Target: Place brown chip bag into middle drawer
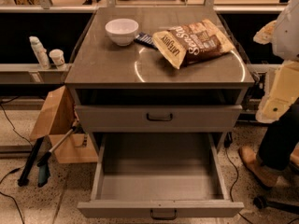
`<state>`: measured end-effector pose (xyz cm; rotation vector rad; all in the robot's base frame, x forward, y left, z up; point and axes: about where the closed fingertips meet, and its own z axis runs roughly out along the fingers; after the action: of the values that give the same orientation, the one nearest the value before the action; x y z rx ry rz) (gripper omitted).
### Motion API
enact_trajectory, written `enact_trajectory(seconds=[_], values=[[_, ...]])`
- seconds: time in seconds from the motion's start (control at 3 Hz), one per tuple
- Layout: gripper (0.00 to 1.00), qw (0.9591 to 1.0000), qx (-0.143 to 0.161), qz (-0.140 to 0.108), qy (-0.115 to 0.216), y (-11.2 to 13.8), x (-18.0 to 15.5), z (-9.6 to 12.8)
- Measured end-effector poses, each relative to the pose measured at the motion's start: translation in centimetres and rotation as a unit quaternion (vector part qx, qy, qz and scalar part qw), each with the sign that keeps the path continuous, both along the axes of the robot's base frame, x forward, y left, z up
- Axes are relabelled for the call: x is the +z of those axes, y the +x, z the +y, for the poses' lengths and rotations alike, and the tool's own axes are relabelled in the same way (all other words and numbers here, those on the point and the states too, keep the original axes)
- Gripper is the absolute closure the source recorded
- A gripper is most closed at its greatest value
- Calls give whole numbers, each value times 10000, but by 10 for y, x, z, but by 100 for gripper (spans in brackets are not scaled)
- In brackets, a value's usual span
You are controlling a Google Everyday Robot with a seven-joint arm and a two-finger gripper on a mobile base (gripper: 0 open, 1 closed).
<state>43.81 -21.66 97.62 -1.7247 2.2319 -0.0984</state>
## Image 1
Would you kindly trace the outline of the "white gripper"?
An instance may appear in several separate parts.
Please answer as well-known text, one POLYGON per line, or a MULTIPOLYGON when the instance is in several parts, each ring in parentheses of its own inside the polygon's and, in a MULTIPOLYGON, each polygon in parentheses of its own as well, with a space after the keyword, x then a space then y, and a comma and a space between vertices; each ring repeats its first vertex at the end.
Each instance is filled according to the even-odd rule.
MULTIPOLYGON (((262 45, 271 42, 276 21, 268 22, 253 37, 253 41, 262 45)), ((279 120, 299 98, 299 62, 284 61, 266 77, 266 92, 255 118, 261 123, 279 120)))

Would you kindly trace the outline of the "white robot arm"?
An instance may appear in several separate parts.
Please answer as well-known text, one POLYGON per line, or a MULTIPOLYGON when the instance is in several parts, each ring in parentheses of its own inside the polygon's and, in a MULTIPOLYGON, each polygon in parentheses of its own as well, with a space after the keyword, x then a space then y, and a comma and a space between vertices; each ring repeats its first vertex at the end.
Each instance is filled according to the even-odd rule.
POLYGON ((299 0, 291 0, 278 18, 267 23, 253 40, 263 45, 271 43, 273 53, 284 60, 275 71, 272 85, 267 85, 256 113, 261 123, 272 123, 299 97, 299 0))

